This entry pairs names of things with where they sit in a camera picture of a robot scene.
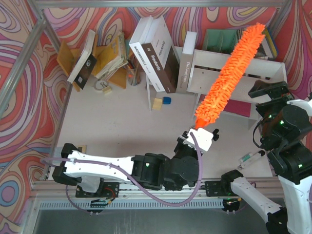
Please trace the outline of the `orange microfiber duster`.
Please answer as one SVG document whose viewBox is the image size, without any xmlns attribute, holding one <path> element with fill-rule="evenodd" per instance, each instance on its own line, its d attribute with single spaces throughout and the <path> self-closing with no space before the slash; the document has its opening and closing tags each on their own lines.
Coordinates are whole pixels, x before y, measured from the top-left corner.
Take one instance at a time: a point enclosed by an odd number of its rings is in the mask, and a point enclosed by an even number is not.
<svg viewBox="0 0 312 234">
<path fill-rule="evenodd" d="M 215 123 L 224 111 L 233 91 L 265 38 L 263 34 L 265 29 L 265 25 L 257 23 L 244 30 L 218 78 L 195 111 L 195 129 Z"/>
</svg>

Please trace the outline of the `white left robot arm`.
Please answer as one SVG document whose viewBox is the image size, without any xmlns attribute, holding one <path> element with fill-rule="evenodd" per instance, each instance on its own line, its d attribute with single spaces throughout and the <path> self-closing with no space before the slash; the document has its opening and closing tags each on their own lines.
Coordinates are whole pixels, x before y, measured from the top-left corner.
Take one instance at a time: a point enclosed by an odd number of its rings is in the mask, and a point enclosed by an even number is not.
<svg viewBox="0 0 312 234">
<path fill-rule="evenodd" d="M 82 153 L 71 143 L 64 144 L 63 161 L 56 166 L 52 178 L 55 182 L 76 186 L 96 193 L 102 179 L 131 183 L 130 178 L 143 188 L 158 191 L 180 191 L 187 185 L 194 187 L 199 176 L 197 152 L 193 147 L 177 140 L 174 157 L 146 153 L 129 157 L 100 157 Z"/>
</svg>

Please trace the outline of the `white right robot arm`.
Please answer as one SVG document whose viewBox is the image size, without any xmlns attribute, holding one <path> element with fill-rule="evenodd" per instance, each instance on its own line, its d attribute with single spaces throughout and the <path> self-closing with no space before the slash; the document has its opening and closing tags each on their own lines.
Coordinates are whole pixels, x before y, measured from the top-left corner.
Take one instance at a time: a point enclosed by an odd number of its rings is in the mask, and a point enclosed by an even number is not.
<svg viewBox="0 0 312 234">
<path fill-rule="evenodd" d="M 270 101 L 256 105 L 262 119 L 259 148 L 282 185 L 285 206 L 260 193 L 238 170 L 222 175 L 225 192 L 234 193 L 251 206 L 264 220 L 271 234 L 309 234 L 312 231 L 312 153 L 302 139 L 311 132 L 312 102 L 295 99 L 284 81 L 258 80 L 249 97 L 268 95 Z"/>
</svg>

